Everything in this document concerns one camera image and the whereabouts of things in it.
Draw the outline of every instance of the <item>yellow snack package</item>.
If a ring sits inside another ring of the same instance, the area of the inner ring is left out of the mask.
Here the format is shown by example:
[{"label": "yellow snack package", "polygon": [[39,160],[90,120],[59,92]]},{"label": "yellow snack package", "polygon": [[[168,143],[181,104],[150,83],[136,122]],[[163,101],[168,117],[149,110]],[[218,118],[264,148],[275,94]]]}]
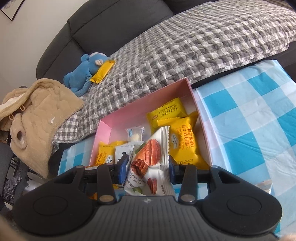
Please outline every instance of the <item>yellow snack package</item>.
[{"label": "yellow snack package", "polygon": [[95,165],[102,165],[109,162],[114,162],[115,147],[127,143],[127,141],[114,141],[111,144],[100,142],[99,153],[96,157]]},{"label": "yellow snack package", "polygon": [[114,64],[114,60],[105,61],[99,68],[98,72],[90,79],[90,81],[99,84],[105,78]]},{"label": "yellow snack package", "polygon": [[187,113],[180,98],[175,98],[162,105],[158,109],[147,113],[147,119],[150,123],[151,133],[153,134],[159,127],[157,121],[175,117],[187,117]]},{"label": "yellow snack package", "polygon": [[160,124],[170,125],[170,150],[169,154],[177,163],[190,163],[198,169],[208,170],[209,166],[200,155],[198,145],[192,131],[198,117],[197,111],[191,113],[189,117],[175,119],[168,123],[170,119],[161,120]]}]

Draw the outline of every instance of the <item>blue plush toy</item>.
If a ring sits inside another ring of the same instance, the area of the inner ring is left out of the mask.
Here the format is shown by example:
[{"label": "blue plush toy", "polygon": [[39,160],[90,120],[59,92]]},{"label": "blue plush toy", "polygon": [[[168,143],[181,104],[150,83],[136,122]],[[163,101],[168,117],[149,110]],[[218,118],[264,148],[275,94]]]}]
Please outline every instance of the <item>blue plush toy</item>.
[{"label": "blue plush toy", "polygon": [[71,89],[77,97],[84,95],[90,88],[91,77],[97,73],[101,65],[108,60],[103,53],[85,54],[81,57],[81,64],[64,77],[64,85]]}]

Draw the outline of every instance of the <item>white wall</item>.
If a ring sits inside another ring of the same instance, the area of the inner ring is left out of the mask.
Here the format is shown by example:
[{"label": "white wall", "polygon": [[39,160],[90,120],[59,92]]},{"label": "white wall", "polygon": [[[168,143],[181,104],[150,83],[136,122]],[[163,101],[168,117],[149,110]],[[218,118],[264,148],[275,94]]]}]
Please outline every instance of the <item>white wall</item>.
[{"label": "white wall", "polygon": [[13,21],[0,11],[0,103],[14,88],[36,81],[43,52],[87,0],[25,0]]}]

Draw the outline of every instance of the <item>snack package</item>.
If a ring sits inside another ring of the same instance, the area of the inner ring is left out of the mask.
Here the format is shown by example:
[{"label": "snack package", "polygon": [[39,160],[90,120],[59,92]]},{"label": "snack package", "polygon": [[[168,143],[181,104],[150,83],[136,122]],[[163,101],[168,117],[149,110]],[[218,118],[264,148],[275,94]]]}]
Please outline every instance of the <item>snack package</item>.
[{"label": "snack package", "polygon": [[115,147],[125,143],[127,143],[127,141],[115,141],[108,145],[100,142],[99,153],[97,155],[95,165],[102,165],[109,162],[114,163]]},{"label": "snack package", "polygon": [[157,121],[161,119],[169,119],[174,117],[187,117],[184,106],[180,98],[175,98],[158,109],[147,113],[147,119],[150,123],[151,133],[153,134],[158,125]]},{"label": "snack package", "polygon": [[192,126],[198,117],[197,111],[185,118],[171,118],[158,121],[159,125],[170,125],[170,151],[169,154],[177,163],[190,163],[198,169],[208,170],[209,166],[202,158]]},{"label": "snack package", "polygon": [[99,84],[105,78],[114,64],[114,60],[105,61],[99,68],[98,72],[90,79],[90,81]]},{"label": "snack package", "polygon": [[129,142],[142,141],[145,133],[145,128],[143,126],[137,126],[134,128],[126,129],[126,132],[128,133]]},{"label": "snack package", "polygon": [[134,147],[136,146],[136,149],[138,149],[143,143],[144,141],[133,141],[120,146],[116,146],[114,163],[116,164],[124,154],[127,154],[131,159],[133,157]]},{"label": "snack package", "polygon": [[135,150],[124,190],[129,195],[175,195],[169,177],[169,126],[158,129]]}]

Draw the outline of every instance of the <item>picture frame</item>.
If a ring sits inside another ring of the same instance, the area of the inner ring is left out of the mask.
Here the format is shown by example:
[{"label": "picture frame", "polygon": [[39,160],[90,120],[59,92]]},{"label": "picture frame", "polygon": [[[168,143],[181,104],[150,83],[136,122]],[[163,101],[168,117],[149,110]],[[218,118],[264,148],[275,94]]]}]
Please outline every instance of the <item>picture frame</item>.
[{"label": "picture frame", "polygon": [[25,0],[10,0],[1,11],[12,21]]}]

